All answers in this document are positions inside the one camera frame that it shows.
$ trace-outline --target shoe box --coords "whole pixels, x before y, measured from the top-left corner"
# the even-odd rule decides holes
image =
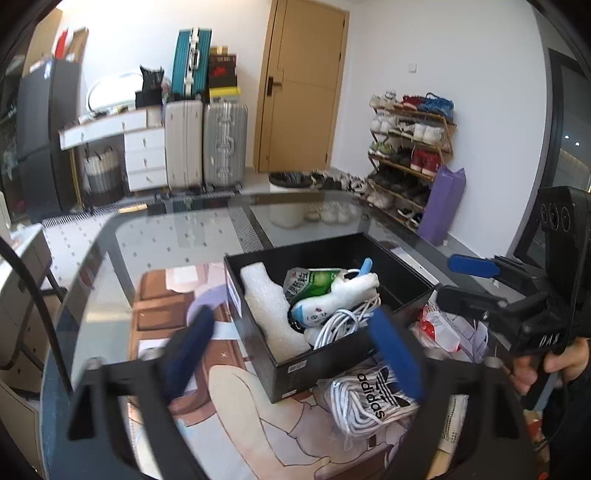
[[[372,271],[379,277],[382,305],[393,312],[391,321],[403,327],[415,322],[433,292],[433,285],[364,233],[225,257],[230,313],[272,403],[308,390],[322,378],[332,378],[354,367],[376,353],[376,347],[368,330],[360,329],[318,350],[277,362],[244,299],[240,269],[263,262],[271,280],[283,285],[290,268],[334,268],[335,265],[359,268],[367,257],[373,260]]]
[[[210,88],[238,86],[236,54],[210,55],[207,78]]]

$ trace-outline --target label sticker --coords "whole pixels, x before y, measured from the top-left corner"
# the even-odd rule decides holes
[[[284,393],[281,398],[287,398],[287,397],[291,397],[294,393],[297,392],[297,388],[295,390],[292,390],[290,392]]]
[[[238,316],[242,318],[242,302],[240,301],[240,295],[238,294],[238,290],[234,286],[234,282],[232,281],[232,276],[226,271],[226,285],[228,285],[228,292],[230,292],[230,299],[234,306],[236,307],[236,311],[238,312]]]
[[[302,360],[301,362],[290,365],[290,367],[287,369],[287,373],[290,374],[292,372],[295,372],[296,370],[299,370],[300,368],[304,368],[306,366],[306,363],[308,363],[308,360]]]

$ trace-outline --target red sneaker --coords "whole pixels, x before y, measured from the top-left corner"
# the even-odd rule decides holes
[[[435,152],[423,152],[423,174],[434,177],[441,166],[441,158]]]
[[[410,162],[410,167],[415,171],[422,171],[425,163],[423,154],[426,153],[423,150],[415,150],[413,152],[413,159]]]

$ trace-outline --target white desk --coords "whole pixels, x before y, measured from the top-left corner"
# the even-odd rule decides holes
[[[129,190],[135,192],[165,187],[168,181],[160,112],[159,106],[140,108],[60,130],[61,149],[68,150],[102,138],[123,135]]]

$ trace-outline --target round trash bin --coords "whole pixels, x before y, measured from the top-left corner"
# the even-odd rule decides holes
[[[313,184],[312,177],[299,172],[269,173],[271,193],[295,193],[308,190]],[[296,228],[304,221],[306,203],[282,203],[271,205],[269,218],[282,228]]]

